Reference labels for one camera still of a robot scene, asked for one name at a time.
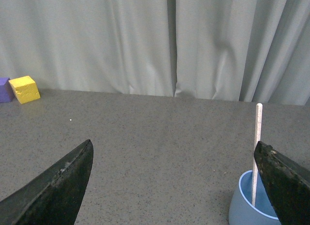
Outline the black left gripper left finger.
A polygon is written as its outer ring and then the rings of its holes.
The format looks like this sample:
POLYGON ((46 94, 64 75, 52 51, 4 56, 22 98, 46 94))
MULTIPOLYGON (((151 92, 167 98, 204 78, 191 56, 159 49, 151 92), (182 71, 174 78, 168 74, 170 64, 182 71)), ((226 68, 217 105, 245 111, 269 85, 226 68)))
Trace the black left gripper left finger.
POLYGON ((59 161, 0 202, 2 225, 73 225, 93 165, 85 140, 59 161))

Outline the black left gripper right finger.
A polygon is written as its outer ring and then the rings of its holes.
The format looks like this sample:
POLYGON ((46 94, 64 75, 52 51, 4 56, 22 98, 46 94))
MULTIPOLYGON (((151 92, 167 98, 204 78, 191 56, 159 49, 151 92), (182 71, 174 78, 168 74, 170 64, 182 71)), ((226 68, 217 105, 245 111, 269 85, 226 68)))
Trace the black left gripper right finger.
POLYGON ((310 171, 259 141, 254 159, 268 199, 282 225, 310 223, 310 171))

